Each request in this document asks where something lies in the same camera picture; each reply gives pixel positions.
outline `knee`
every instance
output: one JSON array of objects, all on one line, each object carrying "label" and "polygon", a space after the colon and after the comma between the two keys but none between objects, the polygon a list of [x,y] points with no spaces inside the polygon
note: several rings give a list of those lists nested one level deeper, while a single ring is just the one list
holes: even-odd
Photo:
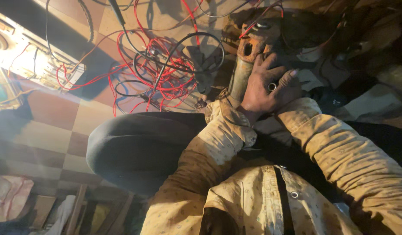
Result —
[{"label": "knee", "polygon": [[107,120],[89,135],[86,161],[95,174],[109,170],[110,162],[115,158],[115,150],[110,154],[110,149],[115,145],[116,131],[123,122],[124,119],[119,117]]}]

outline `floor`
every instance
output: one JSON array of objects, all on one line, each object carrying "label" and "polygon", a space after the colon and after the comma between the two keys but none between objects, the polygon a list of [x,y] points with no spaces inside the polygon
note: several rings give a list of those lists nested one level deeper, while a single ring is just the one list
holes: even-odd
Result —
[{"label": "floor", "polygon": [[[34,0],[44,7],[46,0]],[[99,42],[105,35],[121,27],[113,12],[92,0],[83,0],[92,16],[94,25],[94,40]],[[117,0],[120,5],[128,4],[129,0]],[[287,6],[296,1],[287,1]],[[312,5],[314,1],[302,1],[304,5]],[[190,8],[194,8],[195,2],[188,1]],[[218,13],[224,13],[231,9],[234,3],[226,1],[215,8]],[[181,8],[180,0],[151,1],[142,0],[139,5],[138,16],[143,27],[156,29],[167,28],[187,16],[184,8]],[[64,22],[83,39],[89,36],[87,20],[83,15],[77,0],[52,0],[49,7],[50,13]],[[132,7],[125,12],[126,26],[129,29],[136,27],[133,20]],[[200,30],[208,31],[220,37],[222,27],[221,19],[201,17],[197,20]],[[181,27],[167,32],[159,32],[156,35],[166,36],[172,39],[180,39],[193,32],[190,21]],[[121,61],[115,43],[116,34],[104,40],[99,49],[106,57],[90,56],[89,61],[99,60],[109,67],[110,63]],[[33,192],[40,195],[75,194],[79,184],[89,184],[89,187],[101,192],[107,198],[115,198],[123,191],[114,185],[95,175],[88,167],[85,156],[89,134],[102,122],[113,118],[112,104],[114,98],[107,81],[101,81],[97,93],[93,93],[96,87],[89,86],[80,91],[61,94],[59,92],[44,89],[30,82],[21,82],[23,90],[39,88],[26,97],[26,105],[14,111],[0,112],[0,173],[20,175],[34,180]],[[135,91],[143,89],[134,87]],[[120,101],[120,107],[128,112],[133,106],[141,102],[139,98],[127,98]],[[145,105],[136,108],[135,112],[143,112]],[[150,107],[149,111],[158,111]],[[183,104],[178,112],[189,112],[189,106]]]}]

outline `shirt button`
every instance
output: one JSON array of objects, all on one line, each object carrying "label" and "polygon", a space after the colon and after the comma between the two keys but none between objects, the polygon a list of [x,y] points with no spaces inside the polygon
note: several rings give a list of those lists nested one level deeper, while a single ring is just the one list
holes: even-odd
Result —
[{"label": "shirt button", "polygon": [[298,194],[297,192],[291,192],[291,196],[292,196],[293,198],[298,198],[298,197],[299,197],[299,194]]}]

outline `hand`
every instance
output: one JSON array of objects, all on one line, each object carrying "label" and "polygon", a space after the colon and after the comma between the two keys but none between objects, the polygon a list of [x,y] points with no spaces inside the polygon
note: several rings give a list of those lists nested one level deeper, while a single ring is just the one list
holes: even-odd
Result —
[{"label": "hand", "polygon": [[[284,66],[277,67],[276,53],[270,54],[266,60],[263,54],[258,55],[244,99],[237,110],[253,125],[261,115],[275,112],[288,102],[301,98],[301,85],[297,74],[297,70],[287,71]],[[272,92],[268,90],[270,83],[278,85]]]}]

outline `shirt cuff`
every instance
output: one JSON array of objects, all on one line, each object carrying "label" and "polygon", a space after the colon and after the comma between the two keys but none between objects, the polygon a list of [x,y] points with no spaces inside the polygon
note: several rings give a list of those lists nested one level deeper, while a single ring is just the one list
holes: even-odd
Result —
[{"label": "shirt cuff", "polygon": [[226,99],[216,100],[209,103],[205,109],[205,122],[221,120],[223,127],[230,128],[244,142],[245,147],[251,147],[257,139],[256,132],[251,128],[246,116],[231,105]]},{"label": "shirt cuff", "polygon": [[321,114],[317,102],[311,98],[300,98],[286,104],[276,113],[277,118],[291,133],[311,118]]}]

